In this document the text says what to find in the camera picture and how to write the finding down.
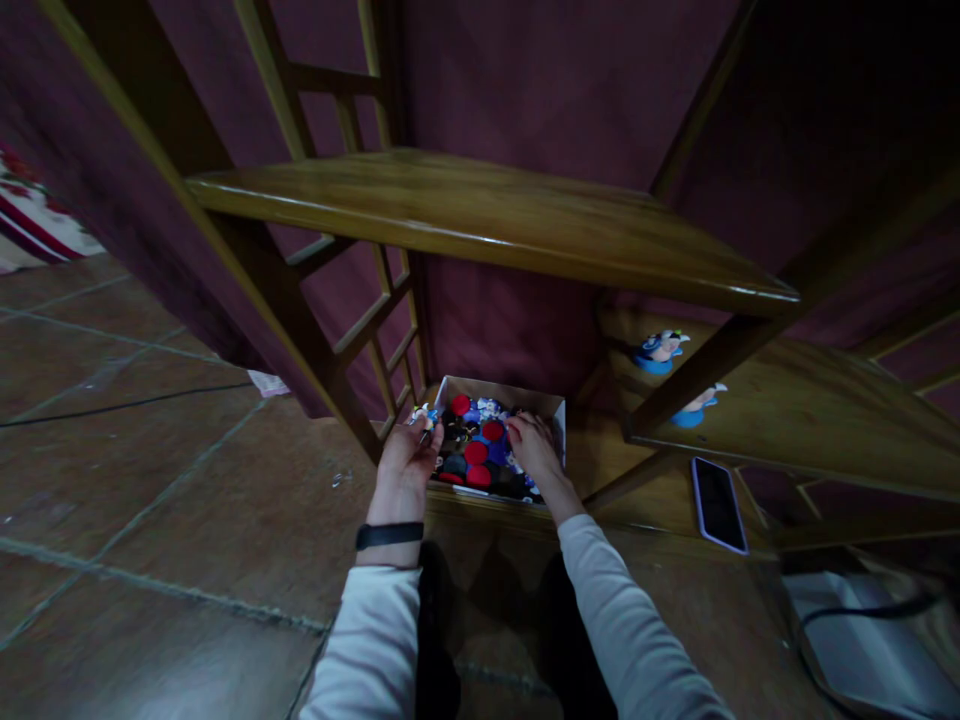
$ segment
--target phone screen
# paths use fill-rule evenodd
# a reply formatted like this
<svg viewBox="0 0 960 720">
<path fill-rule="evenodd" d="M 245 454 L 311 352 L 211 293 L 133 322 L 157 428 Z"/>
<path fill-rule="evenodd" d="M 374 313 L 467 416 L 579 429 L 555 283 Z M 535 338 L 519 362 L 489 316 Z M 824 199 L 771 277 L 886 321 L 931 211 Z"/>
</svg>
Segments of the phone screen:
<svg viewBox="0 0 960 720">
<path fill-rule="evenodd" d="M 700 458 L 694 458 L 693 463 L 704 531 L 722 543 L 746 551 L 747 540 L 740 526 L 730 473 Z"/>
</svg>

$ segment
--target cardboard box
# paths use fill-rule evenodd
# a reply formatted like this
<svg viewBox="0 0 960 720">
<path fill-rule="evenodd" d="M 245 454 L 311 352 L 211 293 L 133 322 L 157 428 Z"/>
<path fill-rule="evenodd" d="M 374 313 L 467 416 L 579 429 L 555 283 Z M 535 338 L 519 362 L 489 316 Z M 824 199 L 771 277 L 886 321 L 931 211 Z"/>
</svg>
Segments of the cardboard box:
<svg viewBox="0 0 960 720">
<path fill-rule="evenodd" d="M 553 437 L 556 444 L 557 455 L 560 458 L 560 464 L 562 467 L 566 466 L 567 401 L 564 398 L 559 395 L 548 395 L 546 393 L 524 390 L 523 388 L 512 387 L 510 385 L 500 385 L 498 383 L 484 382 L 483 380 L 471 380 L 470 378 L 446 375 L 440 384 L 440 390 L 437 392 L 437 399 L 434 403 L 434 407 L 437 409 L 441 418 L 443 417 L 444 411 L 449 407 L 450 401 L 458 395 L 468 395 L 473 400 L 477 400 L 478 398 L 492 398 L 499 402 L 504 409 L 520 407 L 543 418 L 553 428 Z M 519 505 L 526 504 L 514 498 L 495 495 L 465 485 L 451 485 L 450 483 L 441 481 L 431 481 L 431 485 L 453 488 L 454 492 L 460 494 L 488 497 L 491 500 L 516 503 Z"/>
</svg>

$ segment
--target smartphone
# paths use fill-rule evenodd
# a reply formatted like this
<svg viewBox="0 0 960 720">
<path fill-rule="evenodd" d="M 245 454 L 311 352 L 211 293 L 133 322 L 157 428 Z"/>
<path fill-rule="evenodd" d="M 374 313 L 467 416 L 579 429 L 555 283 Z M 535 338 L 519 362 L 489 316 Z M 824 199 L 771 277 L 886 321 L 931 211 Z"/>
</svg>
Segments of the smartphone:
<svg viewBox="0 0 960 720">
<path fill-rule="evenodd" d="M 692 466 L 700 533 L 727 550 L 749 555 L 730 471 L 703 458 L 694 458 Z"/>
</svg>

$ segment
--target white long-sleeve shirt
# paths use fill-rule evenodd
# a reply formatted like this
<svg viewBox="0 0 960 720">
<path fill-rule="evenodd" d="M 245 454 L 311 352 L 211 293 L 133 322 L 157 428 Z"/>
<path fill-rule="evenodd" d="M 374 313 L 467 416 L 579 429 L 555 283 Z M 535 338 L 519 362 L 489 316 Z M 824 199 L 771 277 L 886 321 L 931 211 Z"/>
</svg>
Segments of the white long-sleeve shirt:
<svg viewBox="0 0 960 720">
<path fill-rule="evenodd" d="M 559 529 L 577 606 L 621 718 L 731 719 L 589 515 Z M 357 567 L 301 720 L 412 718 L 420 570 Z"/>
</svg>

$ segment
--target black watch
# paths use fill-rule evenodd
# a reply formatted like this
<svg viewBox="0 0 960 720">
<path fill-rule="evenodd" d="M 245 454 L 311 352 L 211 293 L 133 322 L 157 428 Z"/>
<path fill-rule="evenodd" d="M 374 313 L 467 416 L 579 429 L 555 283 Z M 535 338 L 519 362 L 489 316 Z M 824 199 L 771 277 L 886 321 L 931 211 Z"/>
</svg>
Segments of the black watch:
<svg viewBox="0 0 960 720">
<path fill-rule="evenodd" d="M 366 550 L 377 545 L 396 545 L 423 540 L 423 523 L 397 523 L 396 525 L 361 525 L 357 530 L 357 550 Z"/>
</svg>

